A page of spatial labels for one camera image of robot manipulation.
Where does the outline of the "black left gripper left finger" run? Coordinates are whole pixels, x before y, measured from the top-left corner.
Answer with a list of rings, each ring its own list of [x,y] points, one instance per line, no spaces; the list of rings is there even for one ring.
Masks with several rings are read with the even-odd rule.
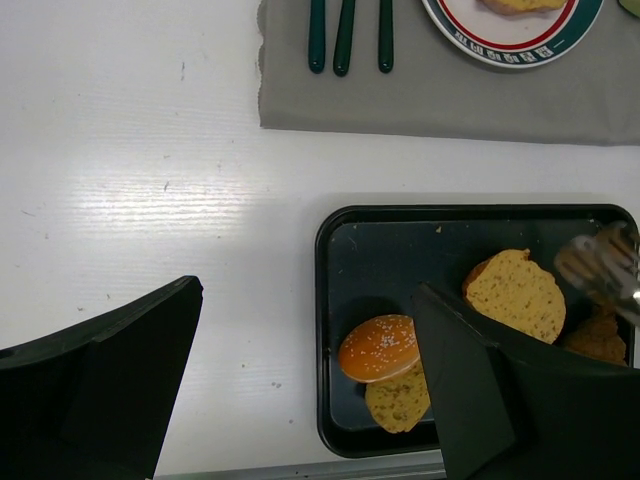
[[[203,287],[183,276],[1,352],[4,479],[151,479]]]

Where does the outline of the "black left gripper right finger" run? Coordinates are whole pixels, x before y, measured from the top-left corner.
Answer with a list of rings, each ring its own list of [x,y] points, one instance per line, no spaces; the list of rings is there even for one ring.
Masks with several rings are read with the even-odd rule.
[[[414,325],[451,479],[635,479],[639,373],[546,344],[421,284]]]

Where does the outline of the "metal food tongs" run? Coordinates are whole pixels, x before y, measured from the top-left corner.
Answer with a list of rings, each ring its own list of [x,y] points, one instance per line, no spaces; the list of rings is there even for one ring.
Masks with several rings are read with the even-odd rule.
[[[579,235],[554,257],[560,275],[594,302],[639,326],[639,232],[614,222],[594,235]]]

